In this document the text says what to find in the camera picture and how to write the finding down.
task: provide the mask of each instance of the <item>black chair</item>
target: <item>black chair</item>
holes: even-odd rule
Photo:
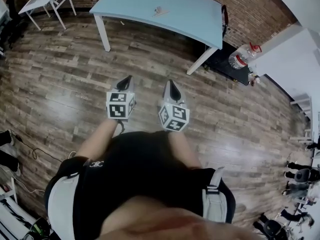
[[[298,183],[310,184],[320,180],[320,172],[318,168],[301,169],[294,175],[294,180]]]
[[[224,24],[223,26],[223,31],[222,31],[222,38],[224,38],[227,29],[228,29],[228,24],[229,24],[229,17],[228,17],[228,12],[227,12],[227,6],[224,4],[221,7],[221,13],[224,15]]]
[[[279,222],[273,219],[269,219],[266,223],[264,223],[263,230],[271,238],[275,238],[277,240],[288,239],[286,230]]]

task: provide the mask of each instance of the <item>white table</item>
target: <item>white table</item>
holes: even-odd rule
[[[157,7],[168,12],[154,16]],[[221,4],[214,0],[99,0],[90,13],[107,52],[111,48],[102,16],[147,23],[206,44],[210,48],[190,67],[188,75],[222,48]]]
[[[56,16],[58,17],[62,27],[66,30],[66,26],[64,25],[63,21],[61,20],[60,16],[59,16],[59,13],[57,11],[57,9],[65,2],[66,0],[29,0],[26,5],[21,9],[21,11],[19,11],[19,14],[22,14],[22,13],[26,13],[29,18],[31,19],[31,21],[34,23],[34,25],[38,28],[38,30],[41,30],[41,28],[38,26],[38,24],[35,22],[35,20],[31,17],[31,13],[33,12],[34,9],[36,8],[40,8],[40,7],[43,7],[46,14],[49,16],[49,18],[51,17],[49,12],[47,11],[46,9],[46,5],[48,3],[51,4]],[[70,1],[70,4],[71,4],[71,7],[72,7],[72,10],[73,10],[73,13],[74,15],[77,15],[76,14],[76,11],[75,11],[75,8],[74,8],[74,5],[72,3],[71,0]]]

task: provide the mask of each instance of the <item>harness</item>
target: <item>harness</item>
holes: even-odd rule
[[[218,187],[223,167],[217,169],[207,189],[202,190],[203,218],[213,222],[226,222],[227,199]],[[53,186],[48,200],[48,217],[51,228],[61,240],[75,240],[73,225],[74,199],[79,174],[60,178]]]

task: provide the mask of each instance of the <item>person sitting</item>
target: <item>person sitting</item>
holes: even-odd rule
[[[299,214],[291,214],[287,212],[286,209],[283,209],[280,213],[280,216],[284,217],[287,221],[290,221],[290,222],[299,222],[301,219],[305,217],[309,217],[310,215],[307,212],[301,212]]]
[[[10,144],[13,146],[15,144],[14,139],[11,137],[13,134],[11,130],[6,130],[0,133],[0,146],[5,144]],[[17,176],[20,176],[21,172],[19,169],[19,161],[12,155],[0,150],[0,165],[8,167],[11,171],[15,172]]]
[[[305,198],[308,194],[309,187],[310,184],[294,184],[287,181],[285,190],[282,192],[282,195],[290,196],[292,198]]]
[[[285,171],[285,178],[295,179],[299,183],[312,183],[320,180],[320,171],[318,168],[309,165],[301,165],[294,162],[287,162],[286,167],[298,170],[296,173]]]
[[[262,213],[259,220],[263,223],[255,221],[253,226],[264,234],[268,240],[287,240],[286,229],[277,221],[273,219],[268,219],[267,216]]]

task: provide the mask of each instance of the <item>person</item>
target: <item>person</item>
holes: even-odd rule
[[[0,133],[0,146],[15,144],[14,139],[11,137],[13,134],[11,130],[6,130]],[[11,171],[15,172],[18,176],[20,175],[19,161],[12,155],[0,150],[0,165],[8,167]]]
[[[282,192],[283,196],[290,196],[292,198],[305,198],[308,194],[310,184],[300,183],[294,184],[287,181],[285,190]]]
[[[319,136],[319,138],[318,138],[318,143],[315,143],[315,142],[314,142],[314,143],[306,146],[306,149],[307,149],[307,150],[313,150],[313,149],[315,149],[315,148],[317,148],[318,150],[320,150],[320,136]]]
[[[258,221],[253,223],[253,226],[266,236],[268,240],[287,240],[287,232],[285,228],[273,219],[268,219],[267,216],[262,213],[259,220],[264,224],[262,225]]]
[[[218,191],[226,198],[227,223],[203,218],[202,192],[215,170],[202,168],[182,132],[128,132],[113,137],[117,124],[105,119],[75,157],[60,165],[44,194],[50,222],[55,220],[52,214],[61,215],[63,202],[68,202],[64,193],[60,202],[53,201],[59,181],[71,182],[78,175],[74,200],[64,204],[71,206],[71,215],[62,214],[70,216],[68,230],[76,240],[259,239],[231,225],[236,202],[223,180]]]
[[[308,182],[316,182],[316,181],[320,180],[320,172],[319,172],[318,168],[314,168],[309,165],[301,165],[301,164],[294,163],[294,162],[288,162],[288,161],[286,163],[286,167],[290,168],[290,169],[298,170],[298,171],[303,170],[303,169],[308,169],[310,172],[308,180],[307,180]],[[292,173],[291,171],[285,171],[283,173],[283,175],[285,178],[294,179],[296,174]]]
[[[287,221],[290,222],[299,222],[301,218],[308,217],[309,214],[307,212],[301,212],[299,214],[291,214],[286,211],[286,209],[283,209],[280,213],[281,217],[284,217]]]

